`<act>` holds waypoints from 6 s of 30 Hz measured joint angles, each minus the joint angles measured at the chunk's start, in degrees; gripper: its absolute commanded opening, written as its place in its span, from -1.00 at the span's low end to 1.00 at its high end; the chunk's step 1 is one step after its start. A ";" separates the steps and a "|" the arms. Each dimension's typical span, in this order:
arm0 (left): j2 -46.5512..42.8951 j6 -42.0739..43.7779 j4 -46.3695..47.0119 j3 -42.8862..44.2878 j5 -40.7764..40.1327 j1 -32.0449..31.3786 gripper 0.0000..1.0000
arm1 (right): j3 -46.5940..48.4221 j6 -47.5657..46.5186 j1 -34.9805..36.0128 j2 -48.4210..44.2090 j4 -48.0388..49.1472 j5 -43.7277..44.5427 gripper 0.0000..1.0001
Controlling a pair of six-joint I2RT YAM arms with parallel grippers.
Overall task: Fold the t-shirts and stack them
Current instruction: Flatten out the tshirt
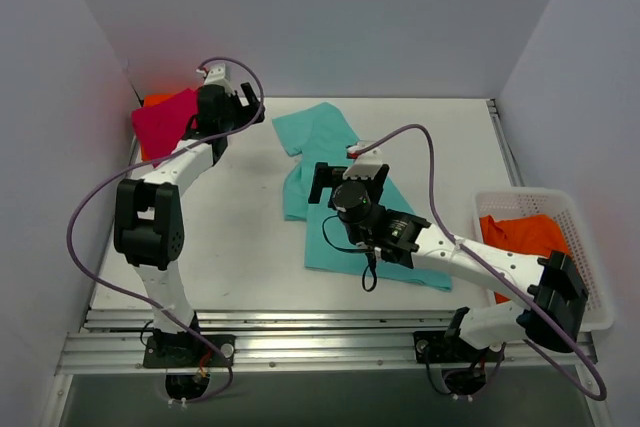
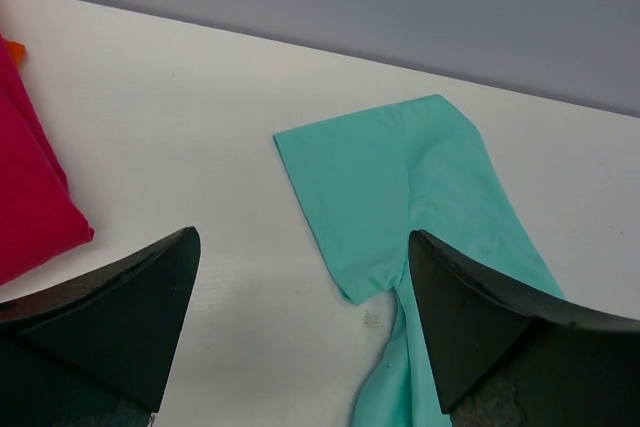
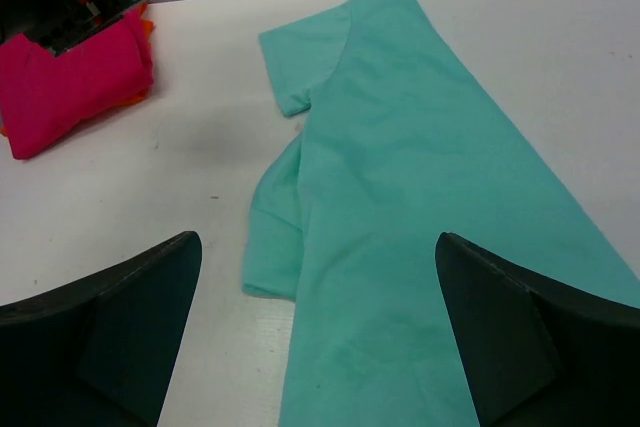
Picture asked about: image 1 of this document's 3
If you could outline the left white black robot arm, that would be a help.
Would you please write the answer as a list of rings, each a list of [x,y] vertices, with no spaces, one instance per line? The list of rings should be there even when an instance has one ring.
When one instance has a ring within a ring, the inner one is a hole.
[[[251,84],[243,83],[241,90],[243,97],[219,82],[199,87],[196,112],[171,151],[173,157],[117,186],[114,248],[134,267],[154,302],[154,351],[166,353],[179,366],[194,364],[203,347],[191,334],[199,330],[198,318],[179,273],[185,244],[181,196],[220,160],[229,132],[264,120]]]

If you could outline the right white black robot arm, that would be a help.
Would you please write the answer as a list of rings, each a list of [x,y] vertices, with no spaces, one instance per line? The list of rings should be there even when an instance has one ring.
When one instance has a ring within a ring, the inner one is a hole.
[[[314,167],[308,201],[328,206],[345,228],[348,254],[367,259],[364,272],[377,274],[381,262],[408,269],[434,270],[506,297],[487,308],[462,307],[444,335],[444,347],[455,359],[511,340],[525,339],[559,353],[577,342],[588,290],[572,258],[518,254],[446,233],[426,219],[386,208],[379,201],[389,167],[354,177],[347,168],[319,162]]]

